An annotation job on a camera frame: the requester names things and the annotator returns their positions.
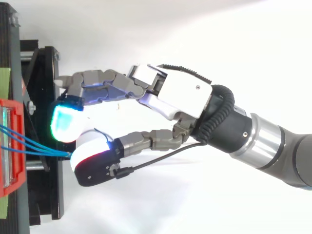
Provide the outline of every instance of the metal rod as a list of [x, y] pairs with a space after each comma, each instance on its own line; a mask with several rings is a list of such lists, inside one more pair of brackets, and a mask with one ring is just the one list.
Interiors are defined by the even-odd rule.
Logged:
[[28, 171], [39, 171], [39, 170], [44, 170], [44, 167], [40, 160], [33, 160], [33, 161], [26, 162], [26, 169]]
[[22, 62], [29, 62], [34, 54], [34, 51], [21, 51], [20, 60]]

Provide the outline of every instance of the cable connector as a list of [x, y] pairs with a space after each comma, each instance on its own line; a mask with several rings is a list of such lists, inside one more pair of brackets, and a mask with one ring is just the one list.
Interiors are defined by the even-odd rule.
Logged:
[[116, 171], [115, 178], [116, 179], [124, 178], [130, 175], [132, 172], [134, 172], [133, 167], [120, 168]]

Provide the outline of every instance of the silver metal cylinder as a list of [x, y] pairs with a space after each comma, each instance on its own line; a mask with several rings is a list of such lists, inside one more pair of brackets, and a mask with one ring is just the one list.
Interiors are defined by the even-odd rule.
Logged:
[[252, 113], [252, 131], [247, 143], [230, 156], [255, 168], [267, 165], [281, 144], [280, 128]]
[[20, 60], [22, 62], [28, 62], [31, 60], [33, 54], [34, 54], [34, 51], [21, 51]]
[[44, 170], [43, 164], [40, 160], [27, 161], [26, 170], [28, 171], [39, 171]]

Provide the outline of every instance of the black cable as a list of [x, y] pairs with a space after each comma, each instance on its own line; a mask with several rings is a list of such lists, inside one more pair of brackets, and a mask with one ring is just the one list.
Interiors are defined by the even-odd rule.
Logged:
[[177, 149], [177, 150], [175, 150], [175, 151], [173, 151], [173, 152], [171, 152], [171, 153], [168, 153], [168, 154], [166, 154], [166, 155], [164, 155], [164, 156], [161, 156], [161, 157], [158, 157], [158, 158], [156, 158], [156, 159], [154, 159], [154, 160], [151, 160], [151, 161], [145, 162], [145, 163], [143, 163], [143, 164], [140, 164], [140, 165], [134, 167], [133, 170], [136, 171], [136, 170], [138, 170], [138, 169], [140, 169], [140, 168], [149, 166], [149, 165], [151, 165], [151, 164], [153, 164], [153, 163], [159, 162], [159, 161], [161, 161], [161, 160], [163, 160], [163, 159], [166, 159], [166, 158], [168, 158], [168, 157], [171, 157], [171, 156], [173, 156], [173, 155], [176, 155], [176, 154], [178, 154], [178, 153], [180, 153], [180, 152], [182, 152], [182, 151], [184, 151], [184, 150], [188, 150], [188, 149], [190, 149], [190, 148], [193, 148], [193, 147], [196, 147], [196, 146], [202, 146], [202, 145], [203, 145], [202, 143], [195, 143], [195, 144], [192, 144], [192, 145], [184, 146], [184, 147], [182, 147], [182, 148], [180, 148], [180, 149]]
[[196, 140], [203, 144], [208, 144], [209, 140], [212, 138], [212, 132], [227, 118], [227, 116], [229, 116], [235, 104], [234, 95], [229, 88], [222, 85], [212, 85], [212, 87], [212, 94], [221, 96], [223, 102], [213, 116], [207, 121], [201, 123], [199, 127], [199, 133], [196, 136]]
[[99, 133], [102, 133], [102, 134], [105, 136], [107, 142], [109, 141], [108, 138], [110, 138], [112, 141], [114, 140], [114, 139], [113, 139], [110, 135], [108, 135], [107, 133], [101, 132], [101, 131], [100, 131], [99, 129], [97, 129], [97, 128], [94, 128], [94, 130], [97, 131], [97, 132], [99, 132]]
[[192, 76], [195, 76], [199, 79], [201, 79], [204, 82], [207, 82], [208, 84], [211, 84], [211, 80], [201, 76], [200, 74], [198, 74], [195, 71], [192, 71], [191, 69], [188, 69], [186, 67], [182, 67], [182, 66], [173, 66], [173, 65], [168, 65], [168, 64], [162, 64], [159, 67], [164, 68], [164, 69], [169, 69], [169, 70], [176, 70], [176, 71], [181, 71], [181, 72], [185, 72], [188, 73]]
[[131, 174], [132, 172], [134, 172], [134, 171], [136, 171], [138, 169], [141, 169], [141, 168], [149, 166], [149, 165], [151, 165], [153, 163], [156, 163], [156, 162], [159, 162], [161, 160], [164, 160], [164, 159], [166, 159], [168, 157], [171, 157], [173, 155], [176, 155], [176, 154], [178, 154], [178, 153], [180, 153], [180, 152], [182, 152], [184, 150], [187, 150], [187, 149], [190, 149], [190, 148], [193, 148], [193, 147], [196, 147], [196, 146], [203, 146], [203, 145], [204, 145], [203, 143], [195, 143], [195, 144], [192, 144], [192, 145], [188, 145], [188, 146], [182, 147], [182, 148], [180, 148], [178, 150], [175, 150], [175, 151], [173, 151], [171, 153], [168, 153], [168, 154], [166, 154], [164, 156], [158, 157], [158, 158], [156, 158], [154, 160], [145, 162], [145, 163], [140, 164], [138, 166], [120, 168], [120, 169], [118, 169], [115, 172], [115, 177], [114, 178], [116, 178], [116, 179], [124, 178], [124, 177], [128, 176], [129, 174]]

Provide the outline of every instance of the green tape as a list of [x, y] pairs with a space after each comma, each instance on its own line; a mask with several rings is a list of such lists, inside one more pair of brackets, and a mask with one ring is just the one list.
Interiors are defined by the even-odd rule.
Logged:
[[11, 68], [0, 67], [0, 99], [8, 99]]
[[0, 197], [0, 219], [6, 219], [8, 215], [9, 196]]

